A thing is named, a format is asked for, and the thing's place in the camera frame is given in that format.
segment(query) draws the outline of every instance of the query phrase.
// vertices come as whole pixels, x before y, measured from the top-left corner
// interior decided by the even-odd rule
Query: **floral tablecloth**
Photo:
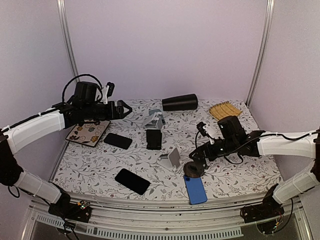
[[[217,121],[209,114],[209,108],[223,101],[199,100],[196,110],[164,112],[166,124],[161,131],[162,150],[146,149],[146,131],[141,128],[149,110],[162,108],[161,101],[152,99],[126,102],[133,108],[133,113],[123,120],[112,121],[104,135],[115,133],[133,139],[129,149],[124,150],[104,143],[104,136],[95,148],[70,142],[53,182],[68,192],[99,197],[156,201],[188,200],[183,170],[173,173],[158,165],[157,158],[177,147],[181,160],[189,162],[188,155],[195,148],[197,123],[203,121],[220,132]],[[239,120],[246,132],[258,129],[242,101],[230,103],[242,110]],[[201,138],[198,144],[206,141],[207,138]],[[240,161],[237,155],[229,156],[229,159],[234,162]],[[230,164],[223,158],[210,162],[209,169],[202,177],[208,199],[263,193],[281,181],[273,157],[243,159],[244,162],[240,165]],[[122,168],[151,182],[144,195],[138,195],[115,181],[115,176]]]

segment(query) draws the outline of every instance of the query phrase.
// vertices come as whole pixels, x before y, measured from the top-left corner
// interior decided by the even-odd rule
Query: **charging puck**
[[[189,178],[200,178],[205,174],[205,170],[199,172],[195,162],[189,161],[183,166],[184,174]]]

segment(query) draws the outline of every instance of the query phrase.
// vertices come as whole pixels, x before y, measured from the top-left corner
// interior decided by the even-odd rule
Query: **robotic arm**
[[[207,163],[219,157],[237,153],[241,156],[260,157],[268,155],[301,156],[315,159],[309,166],[292,178],[272,186],[262,203],[246,206],[241,211],[244,221],[254,222],[283,214],[282,204],[287,200],[303,194],[320,184],[320,130],[308,132],[278,133],[263,130],[246,134],[236,116],[228,116],[218,121],[223,138],[209,134],[205,124],[200,122],[197,129],[203,136],[210,138],[209,142],[197,147],[189,155],[194,163],[188,173],[204,174]]]
[[[92,75],[79,75],[66,87],[82,76],[92,77],[99,84],[80,81],[76,84],[74,95],[67,102],[64,101],[63,94],[62,102],[47,111],[0,130],[0,183],[8,187],[15,186],[43,199],[50,205],[49,213],[53,215],[88,222],[91,215],[88,202],[70,203],[71,198],[63,189],[26,171],[14,158],[14,154],[22,148],[50,133],[84,124],[87,120],[99,122],[123,119],[132,112],[132,108],[122,100],[117,105],[114,101],[108,101],[115,87],[113,83],[109,82],[102,87]]]

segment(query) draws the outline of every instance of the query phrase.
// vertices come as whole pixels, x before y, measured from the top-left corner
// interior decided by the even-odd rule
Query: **black cylinder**
[[[195,94],[174,96],[162,100],[163,111],[195,110],[198,107],[198,98]]]

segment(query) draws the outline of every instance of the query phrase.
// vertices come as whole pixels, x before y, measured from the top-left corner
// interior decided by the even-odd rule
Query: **white wall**
[[[80,73],[116,85],[115,99],[244,100],[266,0],[68,0]]]
[[[57,1],[0,2],[0,126],[14,124],[61,101],[72,77],[59,22]],[[54,133],[24,148],[18,163],[48,179],[63,143]],[[13,198],[0,186],[0,239],[21,237],[31,198]]]
[[[261,129],[299,132],[320,126],[320,1],[275,1],[269,41],[251,106]],[[286,180],[309,159],[278,157]],[[320,239],[320,189],[301,196],[314,239]]]

